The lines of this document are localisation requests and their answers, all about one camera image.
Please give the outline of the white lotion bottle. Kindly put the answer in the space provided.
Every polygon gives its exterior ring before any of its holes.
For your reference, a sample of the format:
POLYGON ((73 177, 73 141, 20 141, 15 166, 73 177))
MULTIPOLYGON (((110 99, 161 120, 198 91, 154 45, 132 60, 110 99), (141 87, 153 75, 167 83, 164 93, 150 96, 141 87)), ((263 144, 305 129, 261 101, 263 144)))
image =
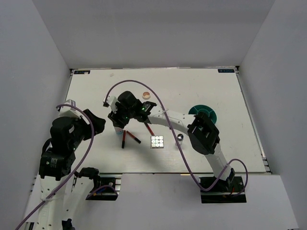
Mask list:
POLYGON ((123 133, 123 129, 120 127, 114 127, 114 130, 117 135, 121 135, 123 133))

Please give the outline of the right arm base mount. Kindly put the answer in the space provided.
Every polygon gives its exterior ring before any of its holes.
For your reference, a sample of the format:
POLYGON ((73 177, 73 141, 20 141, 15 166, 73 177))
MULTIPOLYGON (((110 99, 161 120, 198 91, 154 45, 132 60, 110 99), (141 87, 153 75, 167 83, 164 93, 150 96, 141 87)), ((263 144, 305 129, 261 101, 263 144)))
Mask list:
POLYGON ((201 190, 202 204, 230 204, 246 203, 246 195, 243 191, 244 184, 241 176, 235 176, 230 188, 223 188, 216 184, 210 191, 201 190))

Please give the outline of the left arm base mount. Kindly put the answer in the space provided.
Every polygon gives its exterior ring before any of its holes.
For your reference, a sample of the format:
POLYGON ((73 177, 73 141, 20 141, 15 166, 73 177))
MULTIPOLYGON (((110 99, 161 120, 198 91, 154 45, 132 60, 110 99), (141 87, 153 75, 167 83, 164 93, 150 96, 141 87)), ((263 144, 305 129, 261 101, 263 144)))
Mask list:
POLYGON ((121 174, 100 173, 86 200, 116 201, 120 192, 121 178, 121 174))

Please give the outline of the red lip gloss tube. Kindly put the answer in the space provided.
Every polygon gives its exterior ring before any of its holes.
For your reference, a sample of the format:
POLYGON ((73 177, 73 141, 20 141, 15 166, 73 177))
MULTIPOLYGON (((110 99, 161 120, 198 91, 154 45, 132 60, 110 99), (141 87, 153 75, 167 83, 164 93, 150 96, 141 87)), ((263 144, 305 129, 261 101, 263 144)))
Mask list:
POLYGON ((125 139, 126 139, 126 130, 123 131, 122 133, 122 143, 121 143, 121 148, 125 148, 125 139))

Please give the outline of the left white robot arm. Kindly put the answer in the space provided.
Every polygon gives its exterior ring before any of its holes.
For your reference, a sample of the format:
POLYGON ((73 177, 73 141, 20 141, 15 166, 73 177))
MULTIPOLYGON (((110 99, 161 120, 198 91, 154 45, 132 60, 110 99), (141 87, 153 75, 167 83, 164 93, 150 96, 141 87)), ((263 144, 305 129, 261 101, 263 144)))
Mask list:
POLYGON ((85 189, 72 193, 72 204, 65 207, 64 196, 68 180, 85 177, 85 186, 90 191, 101 187, 98 169, 72 168, 75 151, 82 141, 94 140, 94 136, 105 129, 105 119, 94 115, 89 109, 83 111, 62 107, 59 116, 52 122, 50 139, 42 150, 39 165, 40 199, 36 230, 72 230, 77 206, 87 195, 85 189))

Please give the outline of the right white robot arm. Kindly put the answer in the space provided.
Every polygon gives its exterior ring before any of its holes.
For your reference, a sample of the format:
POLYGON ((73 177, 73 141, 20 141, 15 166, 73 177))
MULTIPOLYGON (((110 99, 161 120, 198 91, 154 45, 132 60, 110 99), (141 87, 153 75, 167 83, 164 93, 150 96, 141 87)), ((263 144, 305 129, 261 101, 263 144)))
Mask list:
POLYGON ((188 135, 192 148, 205 156, 221 191, 229 192, 234 185, 235 171, 229 165, 220 146, 219 130, 211 119, 200 112, 197 115, 166 111, 154 102, 141 102, 130 91, 119 97, 108 96, 104 106, 110 107, 108 118, 114 127, 123 129, 131 119, 141 123, 162 125, 188 135))

